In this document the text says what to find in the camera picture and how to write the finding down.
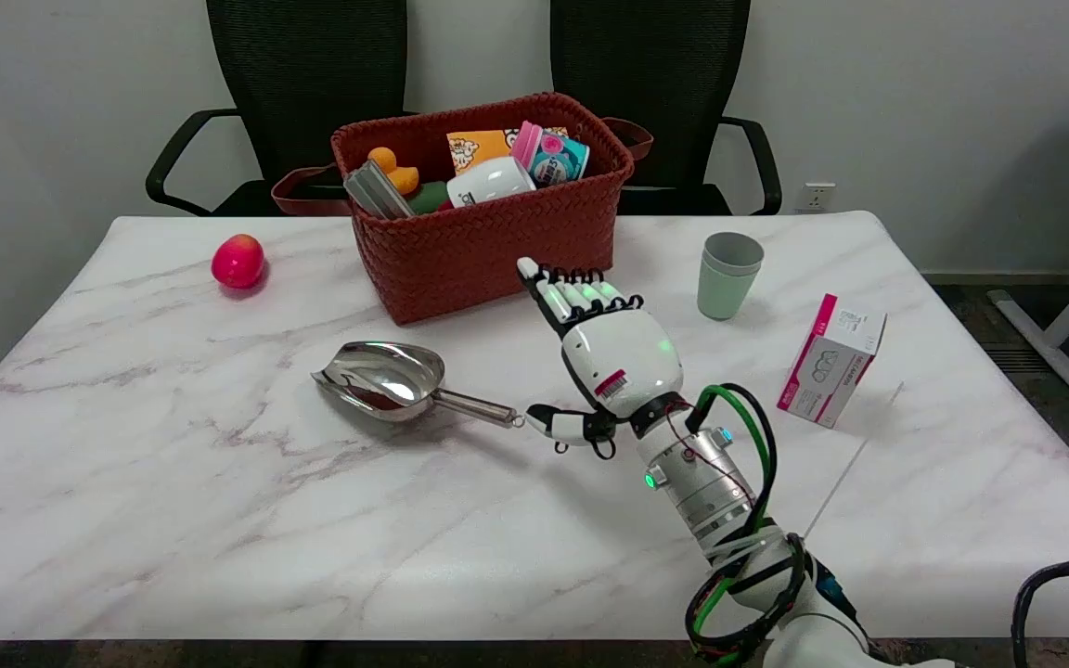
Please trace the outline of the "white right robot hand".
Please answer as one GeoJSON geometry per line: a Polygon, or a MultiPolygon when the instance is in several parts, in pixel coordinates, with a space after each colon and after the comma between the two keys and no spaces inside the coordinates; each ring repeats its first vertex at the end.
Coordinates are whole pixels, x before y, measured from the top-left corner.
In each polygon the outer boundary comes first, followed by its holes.
{"type": "Polygon", "coordinates": [[[523,288],[560,339],[560,358],[590,411],[530,405],[525,421],[563,454],[583,442],[611,460],[620,424],[636,437],[685,405],[678,351],[639,293],[625,295],[599,269],[572,269],[522,257],[523,288]]]}

